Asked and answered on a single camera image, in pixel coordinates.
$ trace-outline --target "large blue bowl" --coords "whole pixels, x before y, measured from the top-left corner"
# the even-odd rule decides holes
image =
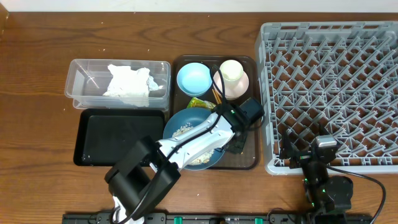
[[[176,113],[169,122],[166,124],[166,127],[163,132],[163,139],[168,139],[173,137],[173,133],[176,132],[181,126],[190,123],[192,127],[196,127],[202,122],[206,121],[206,119],[210,116],[211,112],[209,110],[203,108],[187,108]],[[211,167],[216,164],[221,157],[224,155],[223,152],[219,152],[217,150],[214,151],[213,155],[210,158],[210,161],[205,164],[200,164],[197,166],[187,165],[185,169],[187,170],[203,170]]]
[[[186,64],[177,74],[177,85],[188,96],[202,96],[211,83],[210,69],[202,63]]]

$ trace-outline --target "wooden chopstick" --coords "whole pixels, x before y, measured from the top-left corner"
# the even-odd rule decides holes
[[[220,100],[220,97],[218,96],[217,92],[214,89],[212,89],[212,91],[213,91],[213,94],[214,94],[214,98],[216,98],[217,104],[220,104],[221,100]]]

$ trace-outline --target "green snack packet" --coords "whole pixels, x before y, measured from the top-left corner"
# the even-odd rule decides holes
[[[199,107],[208,110],[212,110],[216,105],[212,102],[201,100],[196,97],[193,97],[192,100],[189,102],[187,108]]]

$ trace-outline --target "wooden table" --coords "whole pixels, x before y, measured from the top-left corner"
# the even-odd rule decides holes
[[[254,56],[261,24],[398,20],[398,14],[11,13],[0,43],[0,223],[60,223],[66,212],[113,206],[109,167],[72,162],[80,110],[63,94],[74,58],[166,60],[182,54]],[[398,176],[372,175],[387,201],[378,223],[398,219]],[[308,208],[301,176],[182,171],[159,204],[169,212],[267,213]],[[379,186],[353,177],[351,212],[374,214]]]

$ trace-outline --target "light blue bowl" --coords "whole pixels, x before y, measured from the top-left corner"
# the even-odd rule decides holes
[[[177,85],[188,96],[202,96],[211,87],[210,69],[202,63],[186,64],[178,71]]]
[[[192,127],[196,127],[202,122],[206,121],[206,119],[210,116],[211,112],[209,110],[203,108],[187,108],[179,111],[174,116],[171,117],[169,122],[167,122],[166,127],[163,131],[163,139],[168,139],[173,136],[173,133],[176,132],[181,126],[190,123]],[[224,155],[225,151],[217,151],[215,150],[213,155],[210,157],[210,161],[205,164],[200,164],[197,166],[187,165],[184,169],[187,170],[203,170],[211,167],[216,164],[221,157]]]

